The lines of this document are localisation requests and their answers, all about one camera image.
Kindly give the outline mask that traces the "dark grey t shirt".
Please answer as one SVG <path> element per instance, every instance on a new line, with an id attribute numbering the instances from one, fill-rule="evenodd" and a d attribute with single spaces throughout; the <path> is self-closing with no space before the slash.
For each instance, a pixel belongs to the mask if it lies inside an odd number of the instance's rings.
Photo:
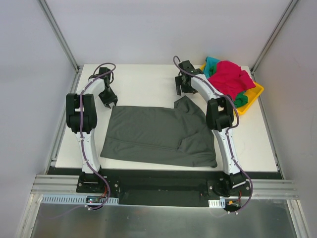
<path id="1" fill-rule="evenodd" d="M 112 109 L 101 157 L 184 167 L 217 167 L 205 113 L 184 96 L 173 108 Z"/>

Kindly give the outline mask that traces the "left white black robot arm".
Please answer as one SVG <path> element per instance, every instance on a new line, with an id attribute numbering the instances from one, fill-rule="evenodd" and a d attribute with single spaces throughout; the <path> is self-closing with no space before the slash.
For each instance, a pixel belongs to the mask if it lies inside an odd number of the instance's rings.
<path id="1" fill-rule="evenodd" d="M 97 174 L 101 168 L 94 136 L 98 122 L 95 101 L 109 109 L 117 104 L 118 97 L 110 86 L 115 69 L 113 63 L 100 64 L 81 89 L 66 95 L 66 125 L 79 143 L 85 174 Z"/>

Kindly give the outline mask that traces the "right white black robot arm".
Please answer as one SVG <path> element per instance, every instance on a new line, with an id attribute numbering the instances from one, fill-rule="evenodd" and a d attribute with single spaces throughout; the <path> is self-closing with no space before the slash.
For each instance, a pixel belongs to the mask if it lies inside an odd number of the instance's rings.
<path id="1" fill-rule="evenodd" d="M 207 103 L 206 123 L 216 136 L 222 157 L 226 180 L 223 191 L 233 196 L 246 180 L 233 142 L 233 129 L 239 125 L 238 113 L 231 98 L 216 90 L 204 73 L 194 68 L 189 60 L 181 61 L 178 56 L 174 56 L 173 63 L 179 69 L 175 78 L 177 95 L 199 93 Z"/>

